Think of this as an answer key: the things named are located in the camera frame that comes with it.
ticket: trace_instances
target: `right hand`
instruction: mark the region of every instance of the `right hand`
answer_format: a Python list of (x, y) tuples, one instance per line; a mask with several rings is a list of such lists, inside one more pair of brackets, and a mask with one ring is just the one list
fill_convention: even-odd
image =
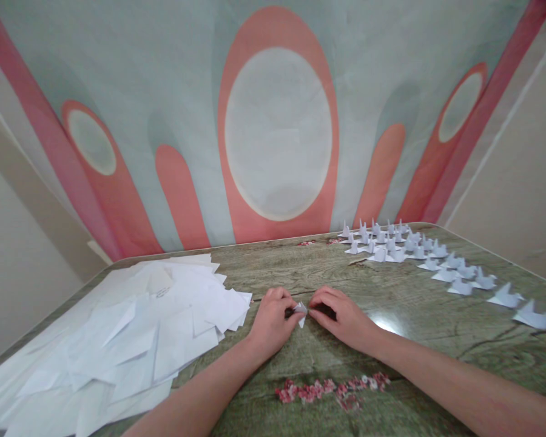
[[(324, 303), (334, 310), (336, 320), (317, 311), (315, 307)], [(309, 301), (309, 314), (338, 340), (362, 353), (372, 355), (372, 343), (382, 332), (360, 307), (340, 290), (324, 285)]]

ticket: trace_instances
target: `left hand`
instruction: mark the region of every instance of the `left hand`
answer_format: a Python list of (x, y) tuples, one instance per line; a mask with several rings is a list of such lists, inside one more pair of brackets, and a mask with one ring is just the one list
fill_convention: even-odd
[(285, 320), (285, 309), (297, 303), (283, 287), (270, 288), (261, 300), (257, 317), (246, 340), (255, 348), (262, 361), (278, 352), (289, 339), (304, 313), (294, 313)]

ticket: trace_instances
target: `wall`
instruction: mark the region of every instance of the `wall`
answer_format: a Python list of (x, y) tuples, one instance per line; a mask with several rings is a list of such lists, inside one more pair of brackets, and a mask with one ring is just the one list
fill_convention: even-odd
[[(447, 227), (546, 277), (546, 24), (538, 40), (544, 56), (527, 84), (517, 84), (516, 107), (504, 114), (503, 127)], [(528, 55), (538, 53), (532, 47)], [(525, 58), (513, 81), (533, 70), (530, 66)]]
[(0, 125), (0, 353), (104, 267)]

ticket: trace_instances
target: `backdrop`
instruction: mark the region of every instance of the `backdrop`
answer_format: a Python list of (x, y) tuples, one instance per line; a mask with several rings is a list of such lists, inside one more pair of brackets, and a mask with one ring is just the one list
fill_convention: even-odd
[(0, 116), (117, 260), (436, 222), (540, 0), (0, 0)]

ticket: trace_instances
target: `green marble table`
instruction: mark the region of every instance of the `green marble table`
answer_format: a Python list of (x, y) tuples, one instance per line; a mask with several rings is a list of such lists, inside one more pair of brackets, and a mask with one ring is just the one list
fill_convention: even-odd
[[(437, 226), (415, 223), (412, 228), (438, 238), (449, 251), (465, 257), (468, 264), (482, 266), (486, 274), (495, 274), (499, 284), (510, 281), (512, 291), (536, 298), (537, 311), (546, 310), (546, 280)], [(0, 357), (0, 363), (89, 293), (111, 270), (142, 260), (210, 252), (213, 262), (220, 263), (218, 273), (227, 275), (227, 288), (253, 293), (255, 303), (244, 327), (236, 333), (228, 331), (217, 348), (174, 380), (173, 389), (248, 334), (258, 302), (269, 287), (283, 286), (296, 301), (307, 303), (317, 288), (328, 284), (346, 293), (384, 327), (546, 395), (546, 331), (513, 322), (514, 311), (485, 301), (491, 292), (449, 294), (448, 284), (430, 279), (432, 273), (418, 269), (418, 261), (372, 263), (365, 260), (365, 253), (345, 254), (347, 246), (328, 245), (335, 236), (323, 234), (122, 260), (102, 271), (14, 344)], [(298, 246), (308, 240), (315, 243)], [(286, 378), (298, 385), (327, 378), (342, 382), (377, 371), (388, 374), (391, 385), (385, 393), (358, 392), (362, 408), (354, 412), (342, 410), (331, 395), (313, 404), (296, 401), (285, 405), (275, 396), (275, 389), (282, 388)], [(137, 419), (107, 425), (95, 435), (120, 435)], [(214, 435), (219, 436), (470, 434), (403, 376), (350, 350), (311, 318), (245, 383), (214, 430)]]

